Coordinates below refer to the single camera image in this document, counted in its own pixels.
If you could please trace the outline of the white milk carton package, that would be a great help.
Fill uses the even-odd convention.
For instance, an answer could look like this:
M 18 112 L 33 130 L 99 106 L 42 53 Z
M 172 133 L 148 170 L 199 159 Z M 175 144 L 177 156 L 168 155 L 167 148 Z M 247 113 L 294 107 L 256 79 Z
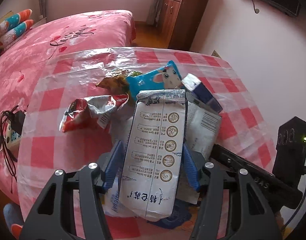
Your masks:
M 187 100 L 183 89 L 142 90 L 126 147 L 119 201 L 151 222 L 173 211 Z

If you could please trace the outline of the white blue Magicday pouch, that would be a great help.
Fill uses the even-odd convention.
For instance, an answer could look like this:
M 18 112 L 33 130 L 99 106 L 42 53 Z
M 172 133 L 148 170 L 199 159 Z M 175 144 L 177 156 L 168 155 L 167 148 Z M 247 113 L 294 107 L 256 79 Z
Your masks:
M 102 204 L 104 213 L 110 217 L 136 217 L 131 210 L 119 201 L 118 179 L 119 176 L 116 176 L 113 186 L 104 195 L 104 202 Z

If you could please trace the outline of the yellow brown snack wrapper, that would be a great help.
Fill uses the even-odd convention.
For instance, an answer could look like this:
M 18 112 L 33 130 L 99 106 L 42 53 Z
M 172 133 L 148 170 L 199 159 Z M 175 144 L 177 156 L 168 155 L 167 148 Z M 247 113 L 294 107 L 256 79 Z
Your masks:
M 107 89 L 113 95 L 126 94 L 129 91 L 129 83 L 126 81 L 129 72 L 115 69 L 109 72 L 96 84 L 96 87 Z

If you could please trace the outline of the orange plastic chair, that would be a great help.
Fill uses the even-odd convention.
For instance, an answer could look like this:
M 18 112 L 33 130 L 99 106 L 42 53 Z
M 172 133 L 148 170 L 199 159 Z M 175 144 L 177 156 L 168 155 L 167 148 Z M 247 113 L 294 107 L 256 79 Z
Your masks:
M 23 226 L 19 224 L 12 224 L 11 225 L 11 234 L 15 237 L 16 240 L 19 240 L 21 231 Z

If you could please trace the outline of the beige power strip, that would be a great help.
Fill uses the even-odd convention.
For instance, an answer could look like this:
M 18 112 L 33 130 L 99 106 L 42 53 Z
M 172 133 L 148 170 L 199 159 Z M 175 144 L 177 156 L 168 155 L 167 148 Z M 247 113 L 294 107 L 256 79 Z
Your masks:
M 21 136 L 11 129 L 11 122 L 7 122 L 5 128 L 5 141 L 7 148 L 11 151 L 15 148 L 19 148 Z

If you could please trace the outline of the black power adapter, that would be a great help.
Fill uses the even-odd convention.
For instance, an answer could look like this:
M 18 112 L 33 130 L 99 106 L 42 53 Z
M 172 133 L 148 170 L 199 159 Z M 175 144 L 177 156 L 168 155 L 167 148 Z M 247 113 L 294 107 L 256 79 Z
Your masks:
M 11 117 L 11 129 L 16 133 L 18 133 L 19 135 L 22 135 L 25 116 L 26 115 L 24 111 L 19 110 L 15 112 Z

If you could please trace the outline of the red silver snack wrapper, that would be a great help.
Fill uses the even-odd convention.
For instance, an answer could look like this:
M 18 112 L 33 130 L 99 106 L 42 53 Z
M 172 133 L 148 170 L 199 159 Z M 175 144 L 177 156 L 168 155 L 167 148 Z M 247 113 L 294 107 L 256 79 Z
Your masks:
M 128 101 L 128 94 L 98 95 L 76 99 L 65 110 L 59 130 L 65 133 L 94 126 L 105 130 L 111 116 Z

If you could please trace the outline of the blue white small box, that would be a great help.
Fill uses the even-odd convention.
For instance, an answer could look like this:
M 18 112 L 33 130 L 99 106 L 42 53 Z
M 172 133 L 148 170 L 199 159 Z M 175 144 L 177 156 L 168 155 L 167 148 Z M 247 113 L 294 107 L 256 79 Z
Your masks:
M 214 113 L 219 114 L 223 110 L 222 106 L 213 94 L 197 76 L 189 73 L 181 80 L 181 82 L 184 85 L 191 102 L 202 108 L 211 110 Z

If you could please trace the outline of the pink checkered tablecloth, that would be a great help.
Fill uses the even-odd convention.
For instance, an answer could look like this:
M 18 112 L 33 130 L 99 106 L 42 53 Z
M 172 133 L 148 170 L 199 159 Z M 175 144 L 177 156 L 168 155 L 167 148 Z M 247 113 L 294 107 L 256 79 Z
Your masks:
M 62 132 L 60 122 L 76 99 L 111 95 L 98 86 L 114 70 L 149 74 L 154 87 L 163 86 L 158 71 L 173 61 L 181 76 L 193 74 L 218 100 L 223 110 L 217 143 L 268 171 L 276 150 L 268 127 L 249 91 L 226 61 L 198 53 L 152 48 L 108 48 L 58 53 L 41 62 L 41 75 L 32 92 L 26 114 L 18 163 L 18 195 L 27 218 L 33 204 L 54 171 L 74 172 L 96 161 L 116 140 L 127 143 L 135 132 L 136 160 L 158 163 L 172 159 L 169 153 L 156 160 L 150 153 L 174 147 L 179 127 L 176 116 L 141 112 L 133 120 L 133 97 L 104 119 L 106 128 L 94 122 L 84 129 Z

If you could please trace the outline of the pink bed with bedspread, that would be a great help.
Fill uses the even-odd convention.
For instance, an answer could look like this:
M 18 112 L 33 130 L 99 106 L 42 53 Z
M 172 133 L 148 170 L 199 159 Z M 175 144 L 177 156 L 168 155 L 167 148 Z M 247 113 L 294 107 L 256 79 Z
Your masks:
M 62 133 L 59 123 L 72 101 L 106 94 L 96 87 L 102 68 L 116 58 L 114 47 L 127 47 L 134 37 L 130 11 L 87 12 L 30 30 L 0 56 L 0 112 L 26 111 L 17 177 L 0 157 L 0 189 L 23 213 L 54 170 L 75 171 L 111 149 L 100 127 Z

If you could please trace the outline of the blue cartoon snack bag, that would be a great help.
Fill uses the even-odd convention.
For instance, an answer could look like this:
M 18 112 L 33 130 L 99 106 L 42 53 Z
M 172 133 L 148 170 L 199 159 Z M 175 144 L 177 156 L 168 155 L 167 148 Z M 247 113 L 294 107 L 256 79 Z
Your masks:
M 174 61 L 169 61 L 166 66 L 150 71 L 139 76 L 128 76 L 130 95 L 137 100 L 141 90 L 176 89 L 183 86 L 182 77 Z

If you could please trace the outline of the rolled colourful quilts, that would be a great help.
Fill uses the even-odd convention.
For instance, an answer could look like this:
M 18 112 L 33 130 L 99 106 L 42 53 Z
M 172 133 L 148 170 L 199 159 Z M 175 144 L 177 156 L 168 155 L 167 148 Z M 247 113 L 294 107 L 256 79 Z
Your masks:
M 32 10 L 26 9 L 0 23 L 0 49 L 9 46 L 34 25 L 31 15 Z

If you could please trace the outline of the brown wooden dresser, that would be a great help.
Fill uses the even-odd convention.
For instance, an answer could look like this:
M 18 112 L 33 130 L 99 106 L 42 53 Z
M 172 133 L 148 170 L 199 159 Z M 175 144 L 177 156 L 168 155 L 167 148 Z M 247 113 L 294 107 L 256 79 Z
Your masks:
M 209 0 L 162 0 L 157 29 L 168 49 L 188 51 Z

